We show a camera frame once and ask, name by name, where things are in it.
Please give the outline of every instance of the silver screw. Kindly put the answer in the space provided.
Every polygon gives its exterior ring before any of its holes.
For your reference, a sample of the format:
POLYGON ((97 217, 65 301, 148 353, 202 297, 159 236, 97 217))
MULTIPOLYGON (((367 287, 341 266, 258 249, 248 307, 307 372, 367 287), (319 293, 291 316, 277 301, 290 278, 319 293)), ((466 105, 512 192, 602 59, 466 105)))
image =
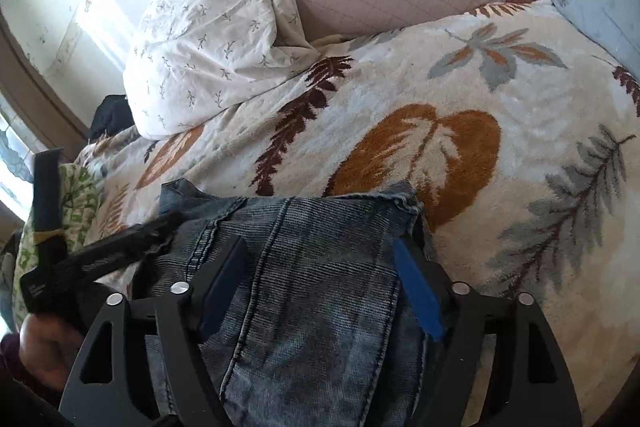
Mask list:
POLYGON ((171 286, 171 293, 180 295, 189 291, 189 283, 185 281, 178 281, 171 286))
POLYGON ((124 300, 122 293, 112 293, 107 297, 107 304, 109 306, 117 306, 124 300))
POLYGON ((457 293, 458 295, 466 295, 471 291, 471 287, 466 282, 454 282, 453 293, 457 293))
POLYGON ((531 306, 535 301, 533 295, 530 293, 521 293, 518 295, 518 301, 520 301, 525 306, 531 306))

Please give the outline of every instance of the human hand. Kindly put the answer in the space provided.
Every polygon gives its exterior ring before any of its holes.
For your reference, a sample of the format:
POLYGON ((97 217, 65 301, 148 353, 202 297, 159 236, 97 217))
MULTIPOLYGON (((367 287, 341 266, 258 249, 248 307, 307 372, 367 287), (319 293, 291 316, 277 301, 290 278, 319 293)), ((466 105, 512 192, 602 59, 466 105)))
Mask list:
POLYGON ((29 314, 20 329, 20 361, 41 384, 61 392, 83 340, 55 315, 29 314))

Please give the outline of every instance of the green patterned pillow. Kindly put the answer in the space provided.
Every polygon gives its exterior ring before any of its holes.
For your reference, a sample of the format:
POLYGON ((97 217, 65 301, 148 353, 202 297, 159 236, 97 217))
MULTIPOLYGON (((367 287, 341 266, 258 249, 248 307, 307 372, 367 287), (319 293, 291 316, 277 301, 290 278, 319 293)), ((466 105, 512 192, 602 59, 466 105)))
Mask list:
MULTIPOLYGON (((86 233, 98 209, 98 191, 89 171, 73 163, 59 167, 62 182, 61 206, 62 228, 65 231, 66 247, 69 252, 84 245, 86 233)), ((24 226, 22 240, 15 263, 13 308, 15 327, 20 331, 27 316, 27 308, 22 299, 20 277, 38 265, 38 251, 33 242, 33 211, 24 226)))

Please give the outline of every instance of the fleece blanket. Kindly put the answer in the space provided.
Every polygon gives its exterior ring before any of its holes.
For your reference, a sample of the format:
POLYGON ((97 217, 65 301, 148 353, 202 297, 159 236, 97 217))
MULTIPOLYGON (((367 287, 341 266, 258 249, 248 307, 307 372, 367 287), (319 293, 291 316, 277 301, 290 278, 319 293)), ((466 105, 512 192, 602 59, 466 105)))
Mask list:
MULTIPOLYGON (((322 52, 189 132, 156 141, 132 128, 88 146, 78 161, 104 203, 87 239, 150 219, 160 185, 181 176, 220 196, 409 180, 452 279, 540 300, 593 423, 640 347, 637 81, 548 0, 322 52)), ((109 281, 127 291, 134 270, 109 281)))
POLYGON ((318 57, 296 0, 155 0, 123 79, 138 131, 162 138, 280 85, 318 57))

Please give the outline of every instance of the folded denim jeans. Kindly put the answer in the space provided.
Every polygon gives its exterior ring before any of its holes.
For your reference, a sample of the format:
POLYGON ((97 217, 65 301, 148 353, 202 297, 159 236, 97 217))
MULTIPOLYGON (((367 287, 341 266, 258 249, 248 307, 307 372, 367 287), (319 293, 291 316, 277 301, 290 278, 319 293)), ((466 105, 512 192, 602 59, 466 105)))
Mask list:
MULTIPOLYGON (((191 280, 232 235, 247 243, 245 276, 220 331, 201 348, 234 425, 407 422, 426 354, 391 248, 421 229, 409 183, 327 198, 219 198, 177 180, 163 185, 160 206, 188 220, 168 252, 141 265, 135 298, 191 280)), ((154 337, 148 356, 161 409, 171 412, 154 337)))

